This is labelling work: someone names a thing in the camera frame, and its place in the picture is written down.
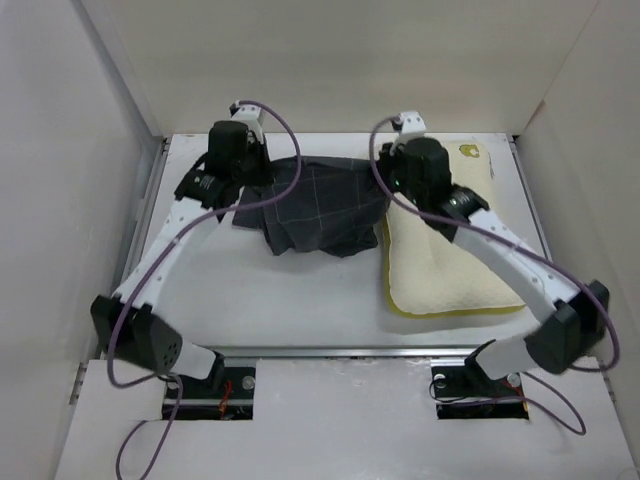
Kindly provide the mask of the dark grey checked pillowcase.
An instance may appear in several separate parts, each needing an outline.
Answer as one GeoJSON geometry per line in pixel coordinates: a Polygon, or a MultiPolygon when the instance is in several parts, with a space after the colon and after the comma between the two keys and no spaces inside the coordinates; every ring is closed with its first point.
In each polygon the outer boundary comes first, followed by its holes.
{"type": "Polygon", "coordinates": [[[232,225],[260,231],[276,256],[294,250],[345,258],[378,246],[375,227],[389,204],[367,161],[311,156],[291,193],[235,213],[232,225]]]}

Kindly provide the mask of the cream yellow pillow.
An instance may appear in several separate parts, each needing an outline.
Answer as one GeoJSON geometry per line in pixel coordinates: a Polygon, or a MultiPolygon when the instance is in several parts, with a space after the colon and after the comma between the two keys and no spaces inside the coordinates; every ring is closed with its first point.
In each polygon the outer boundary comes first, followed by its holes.
{"type": "Polygon", "coordinates": [[[421,218],[391,202],[382,222],[385,295],[408,318],[503,315],[525,307],[513,290],[421,218]]]}

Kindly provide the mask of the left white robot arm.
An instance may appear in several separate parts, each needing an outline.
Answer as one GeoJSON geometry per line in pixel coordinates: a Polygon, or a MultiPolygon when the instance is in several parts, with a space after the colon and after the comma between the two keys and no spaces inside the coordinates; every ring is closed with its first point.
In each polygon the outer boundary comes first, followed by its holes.
{"type": "Polygon", "coordinates": [[[261,120],[239,112],[216,122],[207,151],[176,187],[169,214],[147,253],[112,295],[99,295],[91,305],[110,376],[122,360],[155,376],[188,377],[205,397],[222,389],[223,356],[177,331],[163,295],[237,202],[240,190],[270,180],[261,120]]]}

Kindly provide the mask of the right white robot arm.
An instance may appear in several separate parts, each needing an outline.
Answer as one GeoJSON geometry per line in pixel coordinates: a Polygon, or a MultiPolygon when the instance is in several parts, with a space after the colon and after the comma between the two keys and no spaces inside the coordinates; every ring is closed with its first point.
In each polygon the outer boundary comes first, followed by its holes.
{"type": "Polygon", "coordinates": [[[369,152],[373,174],[389,198],[419,216],[450,244],[471,254],[525,302],[537,327],[490,340],[464,361],[463,381],[477,394],[499,380],[540,368],[559,375],[604,338],[614,339],[609,291],[599,281],[584,284],[538,255],[515,235],[474,190],[452,180],[441,143],[422,137],[385,144],[369,152]]]}

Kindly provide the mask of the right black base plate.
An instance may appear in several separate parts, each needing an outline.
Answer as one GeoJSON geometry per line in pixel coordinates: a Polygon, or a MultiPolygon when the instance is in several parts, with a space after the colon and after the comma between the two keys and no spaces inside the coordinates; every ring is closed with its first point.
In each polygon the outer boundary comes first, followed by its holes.
{"type": "Polygon", "coordinates": [[[518,373],[476,381],[463,365],[436,365],[431,376],[429,395],[439,420],[529,419],[518,373]]]}

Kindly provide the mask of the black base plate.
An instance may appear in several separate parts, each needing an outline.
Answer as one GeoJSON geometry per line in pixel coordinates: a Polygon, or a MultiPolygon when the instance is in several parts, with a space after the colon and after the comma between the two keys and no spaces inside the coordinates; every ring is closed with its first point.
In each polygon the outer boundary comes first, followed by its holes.
{"type": "Polygon", "coordinates": [[[463,365],[436,365],[431,376],[429,395],[439,420],[529,419],[518,373],[476,381],[463,365]]]}
{"type": "Polygon", "coordinates": [[[178,399],[175,382],[165,389],[161,407],[164,420],[171,416],[178,405],[176,420],[182,421],[245,421],[253,419],[256,388],[256,364],[232,362],[226,366],[221,383],[216,390],[209,389],[203,381],[183,377],[183,395],[178,399]]]}

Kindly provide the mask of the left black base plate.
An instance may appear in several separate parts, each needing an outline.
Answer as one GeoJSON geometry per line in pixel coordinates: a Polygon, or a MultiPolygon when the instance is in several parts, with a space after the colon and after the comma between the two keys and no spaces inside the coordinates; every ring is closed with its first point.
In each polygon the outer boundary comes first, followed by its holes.
{"type": "Polygon", "coordinates": [[[175,382],[165,389],[161,407],[164,420],[171,416],[178,405],[176,420],[182,421],[245,421],[253,419],[256,388],[256,364],[232,362],[226,366],[221,383],[216,390],[209,389],[203,381],[183,377],[183,395],[178,399],[175,382]]]}

